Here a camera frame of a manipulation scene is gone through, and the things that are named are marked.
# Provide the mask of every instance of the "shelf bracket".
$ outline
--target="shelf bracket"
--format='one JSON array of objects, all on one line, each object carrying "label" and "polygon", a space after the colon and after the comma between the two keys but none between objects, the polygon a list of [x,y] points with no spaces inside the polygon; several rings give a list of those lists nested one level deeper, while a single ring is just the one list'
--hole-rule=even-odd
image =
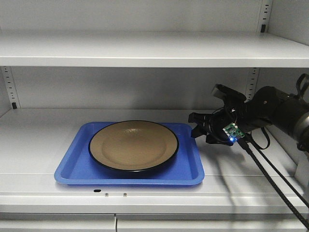
[{"label": "shelf bracket", "polygon": [[11,102],[12,109],[20,108],[19,99],[11,68],[8,66],[3,66],[1,67],[1,71],[5,82],[6,90],[8,92],[8,96]]},{"label": "shelf bracket", "polygon": [[248,101],[251,100],[255,94],[256,83],[259,77],[259,71],[260,71],[259,68],[249,69],[247,77],[246,93],[245,93],[245,96]]},{"label": "shelf bracket", "polygon": [[257,32],[264,33],[268,31],[271,6],[272,0],[262,0]]}]

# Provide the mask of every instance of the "black cable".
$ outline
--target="black cable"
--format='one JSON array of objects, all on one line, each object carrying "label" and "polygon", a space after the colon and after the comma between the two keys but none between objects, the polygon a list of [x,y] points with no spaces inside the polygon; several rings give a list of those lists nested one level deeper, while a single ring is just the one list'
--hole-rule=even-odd
[{"label": "black cable", "polygon": [[252,137],[252,134],[247,134],[247,135],[248,135],[248,137],[250,138],[249,142],[252,143],[256,149],[265,150],[265,149],[267,149],[267,148],[270,146],[270,137],[269,137],[269,135],[267,134],[267,132],[266,132],[266,130],[265,130],[264,127],[261,128],[261,131],[262,131],[263,135],[265,136],[265,138],[266,138],[266,140],[267,140],[267,145],[266,145],[266,147],[264,147],[264,148],[260,147],[260,146],[256,143],[256,141],[255,141],[255,140],[253,139],[253,137]]},{"label": "black cable", "polygon": [[282,175],[282,173],[275,167],[275,165],[272,164],[272,162],[266,157],[266,155],[255,146],[255,144],[252,144],[255,149],[261,154],[261,156],[266,160],[266,162],[272,167],[273,170],[281,177],[282,180],[285,181],[285,183],[291,188],[291,190],[301,199],[301,201],[309,208],[309,203],[306,201],[306,199],[293,187],[293,185]]},{"label": "black cable", "polygon": [[260,161],[257,159],[257,157],[254,155],[252,150],[249,148],[249,145],[245,142],[244,139],[240,138],[238,139],[238,144],[241,146],[242,149],[244,149],[254,160],[256,165],[259,167],[259,169],[262,171],[266,179],[269,181],[269,183],[272,185],[272,187],[275,189],[275,191],[279,194],[281,199],[284,201],[284,203],[290,208],[290,210],[293,212],[293,214],[300,220],[301,223],[309,230],[309,223],[308,221],[299,213],[299,211],[292,205],[292,203],[287,199],[287,197],[283,194],[281,189],[277,186],[277,184],[273,181],[273,179],[270,177],[270,175],[267,173],[265,168],[262,166]]}]

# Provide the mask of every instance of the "white cabinet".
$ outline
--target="white cabinet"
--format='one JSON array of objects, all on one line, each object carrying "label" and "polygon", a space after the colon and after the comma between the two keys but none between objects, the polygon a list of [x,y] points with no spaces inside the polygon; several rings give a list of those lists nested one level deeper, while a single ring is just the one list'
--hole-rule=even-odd
[{"label": "white cabinet", "polygon": [[[222,106],[211,95],[216,83],[248,98],[263,86],[295,93],[298,76],[309,73],[308,12],[307,0],[0,0],[0,213],[21,214],[2,218],[0,228],[112,231],[114,215],[152,213],[175,218],[120,218],[117,229],[303,231],[285,217],[291,211],[236,145],[198,138],[206,175],[190,188],[66,186],[53,174],[84,123],[187,123],[195,109]],[[271,136],[267,155],[304,194],[307,186],[295,178],[302,154],[281,131],[272,132],[276,138]],[[267,170],[299,211],[308,213]],[[307,174],[301,172],[296,176]],[[27,214],[112,218],[64,217],[58,223]],[[193,218],[180,221],[182,214]],[[195,221],[197,214],[266,217]]]},{"label": "white cabinet", "polygon": [[118,220],[118,232],[305,232],[296,219],[282,220]]},{"label": "white cabinet", "polygon": [[114,215],[0,214],[1,232],[115,232]]}]

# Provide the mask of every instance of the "cabinet door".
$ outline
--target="cabinet door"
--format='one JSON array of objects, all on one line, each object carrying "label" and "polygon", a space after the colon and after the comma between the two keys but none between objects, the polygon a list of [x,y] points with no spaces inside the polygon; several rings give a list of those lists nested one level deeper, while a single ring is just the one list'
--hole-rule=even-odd
[{"label": "cabinet door", "polygon": [[121,220],[117,232],[305,232],[297,219],[282,220]]},{"label": "cabinet door", "polygon": [[115,232],[113,215],[0,215],[0,232]]}]

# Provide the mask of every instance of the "circuit board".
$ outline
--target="circuit board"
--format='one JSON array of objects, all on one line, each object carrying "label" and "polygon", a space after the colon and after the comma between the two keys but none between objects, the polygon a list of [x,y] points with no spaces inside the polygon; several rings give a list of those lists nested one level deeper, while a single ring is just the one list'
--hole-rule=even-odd
[{"label": "circuit board", "polygon": [[236,142],[239,138],[245,137],[245,134],[238,128],[235,123],[230,123],[223,128],[231,142]]}]

